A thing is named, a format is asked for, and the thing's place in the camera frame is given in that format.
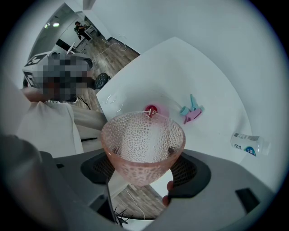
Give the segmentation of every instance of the person's hand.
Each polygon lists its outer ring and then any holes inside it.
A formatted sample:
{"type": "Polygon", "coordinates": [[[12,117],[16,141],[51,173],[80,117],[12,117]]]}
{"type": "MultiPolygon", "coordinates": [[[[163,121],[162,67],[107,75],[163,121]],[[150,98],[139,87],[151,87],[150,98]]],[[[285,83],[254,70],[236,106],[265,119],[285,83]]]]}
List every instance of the person's hand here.
{"type": "MultiPolygon", "coordinates": [[[[172,189],[173,189],[173,181],[171,180],[167,184],[167,190],[170,191],[172,189]]],[[[163,204],[164,204],[164,206],[168,206],[168,196],[163,197],[163,204]]]]}

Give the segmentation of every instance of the pink glass bowl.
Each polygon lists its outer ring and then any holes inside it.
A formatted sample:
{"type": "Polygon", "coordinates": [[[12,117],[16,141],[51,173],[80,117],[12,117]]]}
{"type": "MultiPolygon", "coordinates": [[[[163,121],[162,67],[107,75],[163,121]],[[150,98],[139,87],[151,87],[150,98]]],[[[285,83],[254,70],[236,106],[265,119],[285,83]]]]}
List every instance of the pink glass bowl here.
{"type": "Polygon", "coordinates": [[[101,142],[119,174],[143,186],[170,169],[181,155],[186,137],[172,119],[143,111],[111,119],[102,129],[101,142]]]}

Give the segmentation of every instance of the person in black clothing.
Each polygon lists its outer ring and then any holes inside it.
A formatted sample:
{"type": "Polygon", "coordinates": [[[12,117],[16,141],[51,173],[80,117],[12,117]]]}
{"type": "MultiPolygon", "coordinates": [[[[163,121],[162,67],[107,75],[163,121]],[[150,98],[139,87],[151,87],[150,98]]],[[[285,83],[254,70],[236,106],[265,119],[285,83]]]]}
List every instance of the person in black clothing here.
{"type": "Polygon", "coordinates": [[[80,26],[80,22],[75,22],[76,27],[74,28],[74,30],[77,32],[77,35],[82,35],[83,37],[85,37],[88,41],[91,39],[87,33],[85,33],[85,27],[80,26]]]}

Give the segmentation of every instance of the black cable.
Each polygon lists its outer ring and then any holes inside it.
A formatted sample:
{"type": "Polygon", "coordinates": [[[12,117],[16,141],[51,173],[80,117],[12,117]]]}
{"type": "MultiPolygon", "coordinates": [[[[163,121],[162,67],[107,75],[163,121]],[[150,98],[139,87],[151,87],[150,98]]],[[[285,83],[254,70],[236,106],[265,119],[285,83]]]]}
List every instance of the black cable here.
{"type": "Polygon", "coordinates": [[[88,105],[86,102],[84,102],[84,100],[83,100],[81,97],[78,96],[78,98],[79,98],[83,103],[86,104],[86,106],[89,108],[89,110],[91,110],[90,107],[89,107],[89,105],[88,105]]]}

